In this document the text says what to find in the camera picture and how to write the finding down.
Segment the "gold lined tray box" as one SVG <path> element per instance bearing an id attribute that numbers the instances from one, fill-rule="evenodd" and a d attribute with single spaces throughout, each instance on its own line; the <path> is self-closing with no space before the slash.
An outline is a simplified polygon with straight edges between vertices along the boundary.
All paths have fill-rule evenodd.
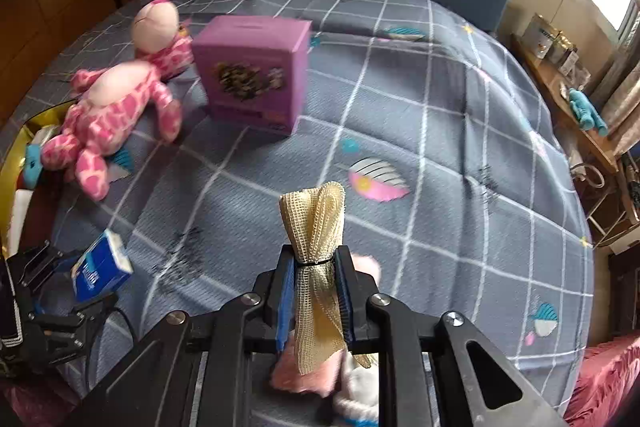
<path id="1" fill-rule="evenodd" d="M 6 258 L 16 253 L 10 245 L 10 228 L 14 194 L 25 164 L 26 147 L 40 128 L 62 124 L 69 107 L 70 102 L 58 104 L 27 119 L 17 128 L 17 135 L 4 156 L 1 165 L 1 245 L 2 255 Z"/>

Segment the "blue white tissue pack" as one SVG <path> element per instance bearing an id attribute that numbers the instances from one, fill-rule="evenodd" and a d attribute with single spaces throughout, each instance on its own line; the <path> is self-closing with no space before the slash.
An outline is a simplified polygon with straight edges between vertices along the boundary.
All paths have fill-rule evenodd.
<path id="1" fill-rule="evenodd" d="M 78 303 L 117 291 L 134 273 L 122 238 L 106 229 L 73 265 L 70 276 Z"/>

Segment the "beige mesh cloth bundle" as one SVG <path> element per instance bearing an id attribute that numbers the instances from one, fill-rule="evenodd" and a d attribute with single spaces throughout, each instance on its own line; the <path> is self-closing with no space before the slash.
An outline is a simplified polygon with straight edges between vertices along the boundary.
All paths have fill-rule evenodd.
<path id="1" fill-rule="evenodd" d="M 343 244 L 345 191 L 326 182 L 282 195 L 279 207 L 295 258 L 294 353 L 306 375 L 345 347 L 333 264 Z"/>

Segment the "blue plush bear toy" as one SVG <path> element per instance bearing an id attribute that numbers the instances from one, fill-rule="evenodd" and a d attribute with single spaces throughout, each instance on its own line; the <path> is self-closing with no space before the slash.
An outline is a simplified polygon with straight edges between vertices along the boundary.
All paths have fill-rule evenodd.
<path id="1" fill-rule="evenodd" d="M 26 145 L 23 166 L 23 181 L 24 187 L 26 187 L 27 190 L 35 190 L 41 171 L 41 146 L 39 144 L 29 143 Z"/>

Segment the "pink rolled towel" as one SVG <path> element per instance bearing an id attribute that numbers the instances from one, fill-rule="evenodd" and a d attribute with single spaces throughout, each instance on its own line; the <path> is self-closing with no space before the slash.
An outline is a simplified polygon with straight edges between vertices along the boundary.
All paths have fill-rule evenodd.
<path id="1" fill-rule="evenodd" d="M 335 388 L 346 349 L 343 314 L 348 306 L 335 278 L 334 253 L 294 254 L 288 274 L 292 293 L 281 303 L 294 311 L 295 329 L 273 367 L 274 389 L 326 398 Z"/>

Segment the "white rolled sock blue band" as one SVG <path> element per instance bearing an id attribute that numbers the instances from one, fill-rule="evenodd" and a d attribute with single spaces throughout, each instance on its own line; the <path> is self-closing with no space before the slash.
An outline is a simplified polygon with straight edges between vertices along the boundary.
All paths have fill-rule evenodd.
<path id="1" fill-rule="evenodd" d="M 378 425 L 378 355 L 368 355 L 369 367 L 358 363 L 348 351 L 344 353 L 340 389 L 333 396 L 335 426 Z"/>

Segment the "grey checked bed quilt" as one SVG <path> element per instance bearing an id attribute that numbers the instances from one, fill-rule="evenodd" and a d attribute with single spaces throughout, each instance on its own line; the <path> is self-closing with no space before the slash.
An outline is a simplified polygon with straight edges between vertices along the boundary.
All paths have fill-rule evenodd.
<path id="1" fill-rule="evenodd" d="M 549 109 L 513 56 L 430 0 L 171 0 L 192 34 L 218 15 L 312 25 L 291 135 L 215 120 L 195 68 L 171 80 L 183 124 L 145 109 L 134 170 L 101 202 L 66 186 L 52 229 L 71 251 L 117 233 L 134 266 L 88 358 L 59 366 L 78 395 L 167 312 L 247 291 L 285 242 L 278 200 L 336 181 L 349 249 L 410 309 L 462 313 L 563 413 L 586 347 L 593 254 Z"/>

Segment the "pink spotted plush giraffe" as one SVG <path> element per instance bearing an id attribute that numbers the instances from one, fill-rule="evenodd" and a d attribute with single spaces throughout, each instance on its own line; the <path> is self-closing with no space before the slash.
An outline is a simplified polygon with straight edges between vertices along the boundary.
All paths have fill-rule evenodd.
<path id="1" fill-rule="evenodd" d="M 44 168 L 65 170 L 94 200 L 104 199 L 110 188 L 106 158 L 122 148 L 149 103 L 162 140 L 174 142 L 181 129 L 181 104 L 167 81 L 190 67 L 193 53 L 177 7 L 169 0 L 147 3 L 134 17 L 131 38 L 132 60 L 75 72 L 72 87 L 79 98 L 40 153 Z"/>

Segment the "red pink quilt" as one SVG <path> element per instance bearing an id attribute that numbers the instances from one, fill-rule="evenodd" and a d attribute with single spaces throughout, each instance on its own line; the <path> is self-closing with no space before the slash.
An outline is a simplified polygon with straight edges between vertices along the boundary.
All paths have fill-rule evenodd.
<path id="1" fill-rule="evenodd" d="M 564 413 L 570 426 L 605 426 L 639 375 L 639 333 L 588 347 Z"/>

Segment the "purple cardboard box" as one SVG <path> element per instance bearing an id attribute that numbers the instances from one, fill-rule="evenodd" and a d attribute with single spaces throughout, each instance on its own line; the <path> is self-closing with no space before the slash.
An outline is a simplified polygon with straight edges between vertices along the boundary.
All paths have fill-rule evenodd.
<path id="1" fill-rule="evenodd" d="M 311 22 L 219 15 L 192 40 L 214 118 L 291 134 L 307 88 Z"/>

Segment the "teal plush on table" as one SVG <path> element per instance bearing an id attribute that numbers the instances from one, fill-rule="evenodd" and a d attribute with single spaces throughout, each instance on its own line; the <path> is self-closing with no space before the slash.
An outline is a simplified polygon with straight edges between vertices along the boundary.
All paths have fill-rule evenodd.
<path id="1" fill-rule="evenodd" d="M 594 130 L 601 136 L 608 135 L 608 126 L 587 95 L 584 95 L 582 91 L 570 88 L 570 91 L 568 91 L 568 103 L 570 103 L 570 109 L 580 129 L 584 131 Z"/>

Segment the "white tin can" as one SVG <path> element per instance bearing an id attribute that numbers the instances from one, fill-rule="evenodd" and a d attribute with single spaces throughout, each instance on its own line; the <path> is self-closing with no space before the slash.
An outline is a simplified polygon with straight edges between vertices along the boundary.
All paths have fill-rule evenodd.
<path id="1" fill-rule="evenodd" d="M 548 20 L 535 13 L 522 35 L 522 43 L 534 57 L 544 58 L 558 33 Z"/>

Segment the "gold tin can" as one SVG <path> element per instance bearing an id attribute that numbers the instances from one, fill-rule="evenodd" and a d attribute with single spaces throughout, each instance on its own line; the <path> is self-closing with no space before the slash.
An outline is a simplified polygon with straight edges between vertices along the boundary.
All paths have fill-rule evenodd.
<path id="1" fill-rule="evenodd" d="M 546 59 L 556 67 L 560 67 L 573 51 L 574 44 L 571 43 L 570 39 L 560 30 L 551 43 L 549 51 L 546 54 Z"/>

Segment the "right beige curtain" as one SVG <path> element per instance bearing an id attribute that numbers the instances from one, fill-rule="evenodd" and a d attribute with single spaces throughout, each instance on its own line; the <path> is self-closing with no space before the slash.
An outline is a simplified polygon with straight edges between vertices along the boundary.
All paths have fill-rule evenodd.
<path id="1" fill-rule="evenodd" d="M 639 15 L 603 82 L 606 99 L 600 115 L 612 151 L 620 156 L 639 142 Z"/>

